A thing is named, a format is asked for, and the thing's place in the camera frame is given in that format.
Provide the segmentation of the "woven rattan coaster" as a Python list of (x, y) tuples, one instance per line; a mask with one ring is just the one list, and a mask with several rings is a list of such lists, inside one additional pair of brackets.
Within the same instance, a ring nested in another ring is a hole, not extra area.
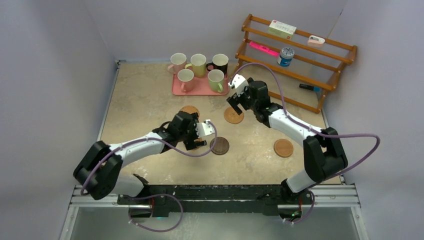
[(178, 115), (184, 119), (198, 120), (200, 112), (195, 106), (186, 105), (179, 110)]
[(239, 124), (244, 119), (244, 113), (238, 114), (232, 107), (228, 107), (224, 111), (224, 119), (231, 124)]

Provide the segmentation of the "black mug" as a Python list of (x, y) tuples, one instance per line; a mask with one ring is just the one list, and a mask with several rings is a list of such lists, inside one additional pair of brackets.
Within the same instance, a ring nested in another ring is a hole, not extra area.
[(212, 62), (206, 64), (206, 70), (220, 70), (226, 76), (228, 74), (229, 57), (225, 54), (219, 53), (212, 57)]

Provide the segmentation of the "dark walnut wooden coaster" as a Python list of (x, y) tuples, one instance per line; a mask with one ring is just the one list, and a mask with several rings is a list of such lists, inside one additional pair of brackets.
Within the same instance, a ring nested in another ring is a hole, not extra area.
[(224, 155), (229, 151), (230, 143), (226, 138), (218, 136), (210, 141), (209, 147), (214, 154)]

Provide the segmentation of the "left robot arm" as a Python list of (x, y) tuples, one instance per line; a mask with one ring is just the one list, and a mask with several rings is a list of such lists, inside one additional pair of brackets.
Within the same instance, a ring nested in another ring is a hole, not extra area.
[(121, 143), (106, 144), (99, 140), (91, 145), (73, 171), (73, 177), (81, 184), (80, 194), (100, 200), (111, 193), (127, 195), (138, 205), (149, 199), (147, 182), (138, 175), (128, 180), (120, 176), (121, 169), (145, 157), (174, 150), (188, 157), (202, 157), (189, 153), (206, 146), (203, 137), (218, 138), (214, 123), (199, 121), (197, 113), (179, 111), (170, 121), (165, 121), (149, 133)]

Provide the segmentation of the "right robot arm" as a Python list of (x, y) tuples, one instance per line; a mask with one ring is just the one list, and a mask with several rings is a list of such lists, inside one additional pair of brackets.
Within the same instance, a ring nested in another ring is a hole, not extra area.
[(304, 169), (281, 182), (280, 196), (284, 202), (294, 203), (301, 192), (348, 166), (334, 128), (321, 129), (285, 112), (281, 105), (271, 101), (264, 81), (236, 74), (228, 85), (235, 89), (235, 93), (227, 98), (227, 102), (238, 115), (243, 110), (251, 110), (258, 122), (282, 132), (303, 148)]

